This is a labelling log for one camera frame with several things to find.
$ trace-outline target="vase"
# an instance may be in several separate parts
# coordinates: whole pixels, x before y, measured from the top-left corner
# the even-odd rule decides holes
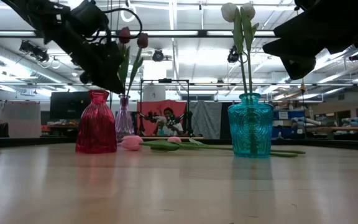
[[[116,152],[114,116],[106,104],[109,93],[91,90],[89,95],[91,104],[81,116],[75,151],[89,154]]]
[[[131,113],[128,110],[128,101],[130,96],[120,95],[120,108],[116,117],[116,134],[117,142],[121,142],[125,136],[134,135],[134,124],[132,122]]]
[[[260,94],[241,94],[242,103],[230,106],[230,132],[235,156],[266,158],[270,156],[273,106],[259,103]]]

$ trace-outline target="pink vase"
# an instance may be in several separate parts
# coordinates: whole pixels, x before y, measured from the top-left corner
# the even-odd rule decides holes
[[[120,95],[120,108],[116,117],[117,142],[121,142],[125,136],[134,135],[134,125],[131,112],[128,110],[128,101],[130,96]]]
[[[106,104],[109,93],[91,90],[89,95],[91,104],[82,114],[75,151],[89,154],[116,152],[114,116]]]

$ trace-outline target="teal glass vase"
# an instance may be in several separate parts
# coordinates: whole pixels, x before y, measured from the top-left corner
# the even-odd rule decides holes
[[[260,94],[240,95],[242,103],[230,106],[230,132],[235,156],[267,158],[272,145],[273,106],[259,103]]]

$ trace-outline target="white tulip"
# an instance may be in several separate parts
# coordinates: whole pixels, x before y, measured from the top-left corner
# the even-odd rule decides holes
[[[241,6],[243,10],[246,12],[249,20],[251,21],[255,17],[255,9],[251,3],[247,2]]]
[[[224,4],[221,8],[223,19],[228,22],[234,22],[236,9],[237,6],[231,2]]]

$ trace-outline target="table surface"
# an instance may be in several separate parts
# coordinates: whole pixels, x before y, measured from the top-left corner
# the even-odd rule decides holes
[[[0,223],[358,223],[358,151],[273,146],[307,155],[244,159],[74,148],[0,149]]]

